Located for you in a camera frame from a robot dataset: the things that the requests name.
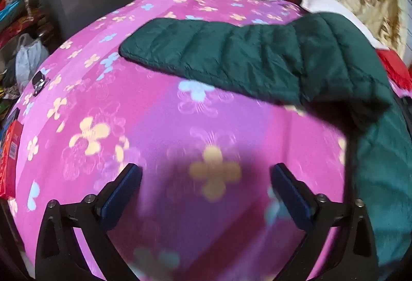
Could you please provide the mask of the white plastic bag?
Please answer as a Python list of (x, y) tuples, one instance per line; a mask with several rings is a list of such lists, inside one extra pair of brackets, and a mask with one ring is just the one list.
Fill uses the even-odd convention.
[(39, 38), (33, 40), (28, 34), (19, 37), (17, 49), (15, 76), (19, 92), (23, 93), (39, 66), (49, 56), (49, 53)]

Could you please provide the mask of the red box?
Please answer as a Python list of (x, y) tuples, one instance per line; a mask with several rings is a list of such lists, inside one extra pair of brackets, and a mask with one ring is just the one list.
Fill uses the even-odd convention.
[(23, 125), (14, 120), (4, 136), (1, 149), (1, 199), (15, 197), (16, 166)]

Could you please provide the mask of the white pillow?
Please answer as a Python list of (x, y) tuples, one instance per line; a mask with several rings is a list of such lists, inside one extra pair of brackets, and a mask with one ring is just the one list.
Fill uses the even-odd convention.
[(310, 13), (335, 13), (342, 15), (363, 33), (375, 49), (389, 50), (389, 47), (377, 40), (370, 30), (350, 10), (336, 0), (301, 0), (300, 6)]

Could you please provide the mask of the red ruffled cushion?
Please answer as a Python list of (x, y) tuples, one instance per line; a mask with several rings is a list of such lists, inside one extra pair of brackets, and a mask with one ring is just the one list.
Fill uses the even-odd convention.
[(411, 91), (411, 75), (405, 63), (394, 50), (378, 50), (376, 53), (391, 81), (401, 89)]

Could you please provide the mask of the small black device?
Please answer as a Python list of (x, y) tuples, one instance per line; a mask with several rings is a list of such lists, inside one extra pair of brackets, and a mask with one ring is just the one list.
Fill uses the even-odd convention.
[(50, 79), (45, 74), (38, 71), (32, 79), (33, 96), (36, 97), (49, 81)]

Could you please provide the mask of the dark green puffer jacket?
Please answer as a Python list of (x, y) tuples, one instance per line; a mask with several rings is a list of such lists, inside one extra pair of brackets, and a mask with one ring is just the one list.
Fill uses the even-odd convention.
[(411, 278), (411, 120), (371, 44), (345, 17), (238, 27), (156, 18), (119, 47), (153, 71), (307, 108), (348, 135), (350, 185), (367, 205), (381, 280)]

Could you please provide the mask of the pink floral bed sheet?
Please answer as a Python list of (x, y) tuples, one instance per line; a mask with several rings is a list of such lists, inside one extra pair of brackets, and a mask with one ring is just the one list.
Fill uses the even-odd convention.
[(308, 14), (280, 0), (135, 0), (60, 45), (41, 68), (49, 84), (36, 97), (28, 86), (17, 102), (11, 211), (28, 258), (49, 201), (97, 194), (133, 163), (140, 188), (108, 237), (137, 277), (276, 277), (304, 232), (272, 189), (270, 168), (285, 164), (331, 201), (361, 199), (346, 132), (307, 108), (153, 71), (119, 47), (156, 18), (243, 27)]

